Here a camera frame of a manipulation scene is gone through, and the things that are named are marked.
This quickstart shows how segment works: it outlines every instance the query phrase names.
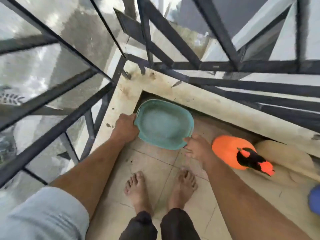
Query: black metal railing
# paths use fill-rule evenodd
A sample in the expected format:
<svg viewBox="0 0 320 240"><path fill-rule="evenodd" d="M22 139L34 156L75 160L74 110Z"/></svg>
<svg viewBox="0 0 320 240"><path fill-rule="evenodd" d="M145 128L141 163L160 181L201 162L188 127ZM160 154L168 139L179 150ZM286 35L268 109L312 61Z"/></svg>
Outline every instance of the black metal railing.
<svg viewBox="0 0 320 240"><path fill-rule="evenodd" d="M37 110L43 108L43 106L45 106L46 104L50 103L59 96L62 96L71 89L77 87L79 84L90 79L95 74L101 74L110 81L109 84L107 84L86 102L84 102L77 109L71 112L65 119L51 128L31 146L25 149L22 153L18 154L18 156L14 160L4 164L0 168L0 188L3 187L6 182L12 179L20 171L24 171L31 177L46 185L47 182L38 177L30 170L26 169L26 165L30 163L30 161L32 161L41 151L48 147L58 137L61 139L62 144L66 148L66 153L64 154L67 154L75 164L85 159L89 155L118 80L121 75L128 77L126 72L124 72L123 70L126 60L137 63L143 74L145 73L145 68L150 68L165 75L174 77L180 81L195 85L204 90L257 109L261 112L279 117L286 121L320 133L320 125L318 123L320 114L313 113L320 112L320 106L317 102L276 96L241 93L236 91L226 91L218 88L236 88L250 91L272 92L320 98L320 95L318 93L319 87L281 83L266 83L258 81L220 80L189 77L182 73L174 71L202 70L246 73L320 75L320 61L305 59L307 37L306 34L308 31L308 1L309 0L297 0L296 60L241 61L241 54L239 54L239 52L237 52L236 48L234 47L213 1L193 0L195 6L198 8L202 17L208 24L211 32L215 35L222 49L229 58L229 61L227 62L202 62L150 0L137 0L141 24L126 16L125 14L119 12L118 10L115 10L124 33L134 38L141 44L146 45L148 60L141 59L140 57L134 56L132 54L124 54L94 0L90 0L95 11L98 13L98 16L101 18L103 24L105 25L115 44L122 53L116 71L111 79L106 73L99 69L95 64L93 64L89 59L83 56L69 43L63 40L58 34L52 31L44 23L42 23L38 18L36 18L32 13L26 10L26 8L24 8L17 1L0 0L0 2L3 3L6 7L16 12L19 16L21 16L23 19L28 21L30 24L32 24L42 32L42 35L27 37L21 40L11 39L0 41L0 55L59 43L69 52L79 57L85 64L90 67L88 70L70 78L64 83L57 85L56 87L53 87L47 92L44 92L43 94L22 104L21 106L16 106L13 109L10 109L7 113L8 116L0 121L0 132L14 125L24 117L31 115ZM156 44L154 44L154 42L152 42L149 20L151 20L155 27L163 33L163 35L179 50L179 52L183 56L186 57L188 62L174 62L169 56L166 55L165 52L163 52ZM154 62L153 55L158 57L162 62ZM101 99L102 105L94 122L92 118L91 108ZM81 157L79 158L67 134L67 129L82 116L84 116L86 120L89 139L87 140L85 149L82 152Z"/></svg>

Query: person's left hand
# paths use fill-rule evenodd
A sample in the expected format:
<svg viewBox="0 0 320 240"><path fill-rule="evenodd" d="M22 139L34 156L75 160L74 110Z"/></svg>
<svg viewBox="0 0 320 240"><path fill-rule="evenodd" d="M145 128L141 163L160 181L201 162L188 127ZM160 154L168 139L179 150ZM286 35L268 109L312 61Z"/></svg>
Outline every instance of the person's left hand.
<svg viewBox="0 0 320 240"><path fill-rule="evenodd" d="M110 138L123 143L128 143L136 139L139 134L139 129L134 125L135 118L135 113L132 115L122 113L115 123L115 127Z"/></svg>

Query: foot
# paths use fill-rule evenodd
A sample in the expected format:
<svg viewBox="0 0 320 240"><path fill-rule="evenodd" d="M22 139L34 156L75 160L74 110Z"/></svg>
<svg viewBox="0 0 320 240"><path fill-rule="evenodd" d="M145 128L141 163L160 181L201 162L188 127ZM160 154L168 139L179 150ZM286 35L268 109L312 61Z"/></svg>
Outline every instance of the foot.
<svg viewBox="0 0 320 240"><path fill-rule="evenodd" d="M193 192L198 188L194 174L187 169L181 169L176 177L171 196L168 200L168 211L173 208L184 208Z"/></svg>
<svg viewBox="0 0 320 240"><path fill-rule="evenodd" d="M129 197L136 214L146 211L152 215L152 207L148 197L147 185L141 171L130 177L125 184L124 193Z"/></svg>

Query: teal plastic basin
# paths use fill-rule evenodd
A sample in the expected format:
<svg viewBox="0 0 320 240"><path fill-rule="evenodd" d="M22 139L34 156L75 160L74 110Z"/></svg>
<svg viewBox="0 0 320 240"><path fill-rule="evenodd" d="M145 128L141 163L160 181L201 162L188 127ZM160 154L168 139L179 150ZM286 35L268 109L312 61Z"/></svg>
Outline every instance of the teal plastic basin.
<svg viewBox="0 0 320 240"><path fill-rule="evenodd" d="M191 136L193 117L186 109L157 99L144 102L137 112L134 124L139 128L139 138L160 148L178 150Z"/></svg>

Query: gray shirt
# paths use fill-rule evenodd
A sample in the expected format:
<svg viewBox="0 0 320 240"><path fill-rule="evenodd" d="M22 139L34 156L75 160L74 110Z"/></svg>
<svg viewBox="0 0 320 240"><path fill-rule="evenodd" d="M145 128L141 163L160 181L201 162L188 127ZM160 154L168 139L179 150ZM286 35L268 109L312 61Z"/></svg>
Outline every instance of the gray shirt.
<svg viewBox="0 0 320 240"><path fill-rule="evenodd" d="M0 240L84 240L89 214L72 195L44 187L16 207L0 226Z"/></svg>

